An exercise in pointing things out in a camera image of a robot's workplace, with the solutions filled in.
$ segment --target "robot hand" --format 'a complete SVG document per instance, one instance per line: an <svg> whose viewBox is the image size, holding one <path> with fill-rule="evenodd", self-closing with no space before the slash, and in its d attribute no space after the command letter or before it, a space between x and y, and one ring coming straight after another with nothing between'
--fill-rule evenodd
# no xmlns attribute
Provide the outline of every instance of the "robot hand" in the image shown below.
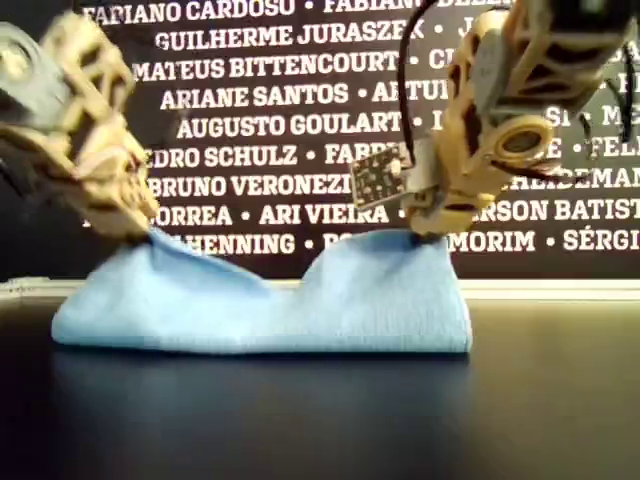
<svg viewBox="0 0 640 480"><path fill-rule="evenodd" d="M425 237L467 230L513 176L559 178L549 175L558 163L544 158L554 133L545 111L559 106L570 118L580 114L633 32L636 14L630 0L519 0L511 10L481 14L449 65L442 129L414 143L404 59L412 20L433 3L416 11L401 47L405 142L351 165L357 208L399 203L411 230ZM633 72L627 74L632 82ZM625 120L630 125L630 112ZM587 146L592 157L590 138Z"/></svg>
<svg viewBox="0 0 640 480"><path fill-rule="evenodd" d="M158 209L122 113L133 87L120 50L87 17L65 13L40 44L0 23L0 152L25 160L36 189L123 240L145 238Z"/></svg>

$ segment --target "black wall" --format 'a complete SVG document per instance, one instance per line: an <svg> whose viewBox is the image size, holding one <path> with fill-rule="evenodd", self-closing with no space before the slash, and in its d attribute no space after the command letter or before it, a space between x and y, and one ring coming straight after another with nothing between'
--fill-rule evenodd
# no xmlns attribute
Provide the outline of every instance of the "black wall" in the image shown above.
<svg viewBox="0 0 640 480"><path fill-rule="evenodd" d="M64 8L64 3L53 0L23 0L8 2L3 5L4 19L15 23L28 33L38 36L51 18ZM147 3L132 0L131 3ZM184 13L187 0L181 0ZM322 45L289 45L280 47L227 48L191 51L166 51L146 43L153 42L158 32L175 32L179 30L223 30L229 28L244 28L265 25L293 26L294 36L303 32L303 25L356 22L403 20L409 17L410 9L396 9L386 11L371 10L355 13L324 13L325 2L316 0L311 9L305 9L305 2L297 3L296 12L291 16L276 16L261 18L218 19L208 21L180 20L177 23L156 23L125 26L105 26L105 30L121 46L130 63L179 61L190 59L221 59L228 66L227 57L256 57L272 55L314 54L324 52L373 52L396 51L397 41L368 41L350 43L327 43ZM417 39L412 44L411 54L418 57L417 65L408 67L408 77L411 80L442 80L445 78L444 68L431 68L429 59L439 61L441 57L434 54L434 49L455 48L460 41L458 30L464 28L466 19L475 17L488 8L484 6L448 6L452 0L441 0L439 7L434 7L425 17L421 31L423 39ZM610 75L619 84L617 73L620 68L612 66ZM380 83L395 80L394 71L364 72L364 73L333 73L324 75L291 75L238 77L210 80L178 80L178 81L141 81L137 92L132 98L129 119L132 130L145 144L150 144L167 131L168 125L175 118L175 112L160 110L163 94L167 90L176 89L216 89L220 87L248 87L252 91L257 86L284 86L295 84L337 84L346 83L349 100L343 104L302 104L276 107L237 106L235 108L199 109L191 112L192 117L210 118L226 116L248 115L282 115L290 119L292 115L309 115L313 113L344 112L353 116L361 112L387 112L397 110L397 102L372 102L371 96L380 88ZM367 95L360 98L359 89L366 89ZM589 104L587 111L591 114L594 135L598 137L613 137L617 135L617 126L603 125L605 123L603 105L611 105L612 97L605 90L600 91ZM421 98L411 102L411 110L416 116L424 119L423 127L434 125L434 111L445 108L443 98ZM561 127L557 131L560 139L559 151L564 164L570 168L585 167L582 154L574 153L574 145L582 141L580 127L577 122L571 127ZM223 176L226 178L228 191L223 196L192 197L192 198L164 198L160 201L163 206L212 205L221 207L226 205L233 218L230 226L171 226L163 228L175 235L228 235L248 233L292 233L296 236L296 249L290 255L236 255L229 257L237 264L243 265L259 274L270 278L299 277L309 263L322 250L326 233L357 233L373 228L401 227L403 220L397 212L388 211L390 223L378 225L349 225L311 224L302 210L302 223L296 225L258 225L258 219L263 213L265 205L276 204L327 204L348 203L350 196L316 195L316 196L246 196L237 195L232 191L231 176L243 175L288 175L313 173L346 173L346 164L327 164L325 145L329 143L356 142L392 142L401 140L399 131L384 133L358 133L342 135L292 135L286 131L277 137L236 137L204 139L176 139L173 138L168 147L196 148L204 159L204 151L208 147L229 145L279 145L292 144L297 146L298 164L295 166L271 167L206 167L202 163L195 168L156 168L152 176L155 178L180 176ZM638 149L636 135L628 147L628 151ZM313 150L316 157L312 160L305 158L305 152ZM633 168L638 168L640 162L633 153L620 155L619 149L609 148L607 156L599 160L597 167L609 168L612 178L621 173L627 173L633 180ZM461 278L636 278L637 273L632 268L638 258L638 233L640 229L639 215L634 206L629 212L618 211L617 219L598 219L594 212L587 212L580 219L563 220L558 217L562 212L557 208L559 203L565 202L572 209L582 201L597 199L622 199L627 202L638 202L637 187L628 185L627 188L566 188L562 190L538 186L527 191L507 192L500 200L506 201L502 207L513 207L512 202L521 201L520 207L532 208L536 203L548 202L546 219L536 220L529 215L528 219L507 220L496 222L478 222L474 232L533 232L533 241L529 245L533 251L454 251L452 253L457 271ZM81 222L73 215L58 207L39 210L28 220L21 220L21 203L6 188L0 188L0 222L3 225L3 235L0 243L0 280L18 275L46 275L51 277L82 277L102 259L106 258L111 247L101 239L95 237L89 230L82 228ZM250 220L242 220L241 213L249 212ZM580 231L590 227L592 230L626 231L627 236L635 235L635 249L627 247L621 250L598 250L583 245L586 250L572 250L565 240L569 231ZM313 242L312 248L307 248L305 242Z"/></svg>

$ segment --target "reflective surface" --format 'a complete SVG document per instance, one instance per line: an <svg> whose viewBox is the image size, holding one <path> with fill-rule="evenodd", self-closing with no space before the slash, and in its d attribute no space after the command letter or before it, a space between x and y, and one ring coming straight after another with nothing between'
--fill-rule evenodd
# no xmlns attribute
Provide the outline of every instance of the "reflective surface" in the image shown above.
<svg viewBox="0 0 640 480"><path fill-rule="evenodd" d="M0 478L605 479L640 472L640 305L475 302L468 359L54 348L0 320Z"/></svg>

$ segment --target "printed name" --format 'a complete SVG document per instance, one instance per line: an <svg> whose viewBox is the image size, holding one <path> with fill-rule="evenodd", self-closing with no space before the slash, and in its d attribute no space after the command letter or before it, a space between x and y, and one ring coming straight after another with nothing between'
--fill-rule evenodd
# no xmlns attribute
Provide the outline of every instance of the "printed name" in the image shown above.
<svg viewBox="0 0 640 480"><path fill-rule="evenodd" d="M297 165L297 145L238 145L207 147L204 153L196 147L150 151L151 168L205 167L280 167Z"/></svg>
<svg viewBox="0 0 640 480"><path fill-rule="evenodd" d="M152 177L148 184L157 198L351 194L348 173Z"/></svg>
<svg viewBox="0 0 640 480"><path fill-rule="evenodd" d="M515 0L439 0L438 7L469 7L485 5L511 5ZM324 0L324 13L353 13L376 10L414 9L422 0Z"/></svg>
<svg viewBox="0 0 640 480"><path fill-rule="evenodd" d="M346 83L166 90L160 110L330 105L349 101Z"/></svg>
<svg viewBox="0 0 640 480"><path fill-rule="evenodd" d="M176 138L279 137L291 135L347 135L400 131L400 112L310 113L246 117L186 118Z"/></svg>
<svg viewBox="0 0 640 480"><path fill-rule="evenodd" d="M260 225L348 225L390 223L384 207L366 212L358 211L352 203L278 204L265 205L260 214Z"/></svg>
<svg viewBox="0 0 640 480"><path fill-rule="evenodd" d="M622 123L622 116L620 114L620 107L617 105L602 105L602 125L620 125ZM632 124L638 125L640 123L640 104L634 103L631 106Z"/></svg>
<svg viewBox="0 0 640 480"><path fill-rule="evenodd" d="M447 81L442 80L407 80L408 100L447 100ZM377 82L371 94L372 102L397 102L398 82Z"/></svg>
<svg viewBox="0 0 640 480"><path fill-rule="evenodd" d="M619 136L592 137L591 142L603 157L637 157L640 155L640 136L624 143Z"/></svg>
<svg viewBox="0 0 640 480"><path fill-rule="evenodd" d="M295 0L193 0L184 7L181 2L166 2L83 7L82 11L100 25L128 25L293 15Z"/></svg>
<svg viewBox="0 0 640 480"><path fill-rule="evenodd" d="M484 209L476 222L537 222L640 219L638 198L579 200L498 200Z"/></svg>
<svg viewBox="0 0 640 480"><path fill-rule="evenodd" d="M159 227L195 227L233 225L226 205L161 206L153 223Z"/></svg>
<svg viewBox="0 0 640 480"><path fill-rule="evenodd" d="M290 233L180 235L180 240L203 255L291 255L296 239Z"/></svg>
<svg viewBox="0 0 640 480"><path fill-rule="evenodd" d="M324 145L326 164L352 163L387 148L397 145L394 142L327 143Z"/></svg>
<svg viewBox="0 0 640 480"><path fill-rule="evenodd" d="M562 247L568 251L640 250L640 230L595 229L586 225L579 230L565 230Z"/></svg>
<svg viewBox="0 0 640 480"><path fill-rule="evenodd" d="M423 23L423 20L418 22L412 38L424 38ZM302 33L297 35L294 32L298 29L292 25L179 30L156 33L155 45L162 50L181 52L294 44L399 42L406 24L406 20L305 24L302 25Z"/></svg>
<svg viewBox="0 0 640 480"><path fill-rule="evenodd" d="M336 52L262 57L209 58L133 64L139 82L173 82L229 78L375 73L397 70L398 52Z"/></svg>
<svg viewBox="0 0 640 480"><path fill-rule="evenodd" d="M450 252L534 252L536 250L536 232L527 231L489 231L463 232L447 236Z"/></svg>
<svg viewBox="0 0 640 480"><path fill-rule="evenodd" d="M570 188L638 188L640 187L640 167L560 169L558 175L567 176L566 182L545 182L518 177L505 190L568 190ZM571 178L587 178L575 183Z"/></svg>

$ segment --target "blue cloth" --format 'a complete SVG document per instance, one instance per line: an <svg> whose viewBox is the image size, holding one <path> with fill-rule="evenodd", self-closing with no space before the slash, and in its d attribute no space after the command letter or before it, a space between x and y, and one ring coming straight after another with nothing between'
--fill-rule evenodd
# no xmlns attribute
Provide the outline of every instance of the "blue cloth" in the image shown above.
<svg viewBox="0 0 640 480"><path fill-rule="evenodd" d="M471 327L445 241L404 230L328 247L283 289L160 230L95 270L54 317L62 344L205 354L466 353Z"/></svg>

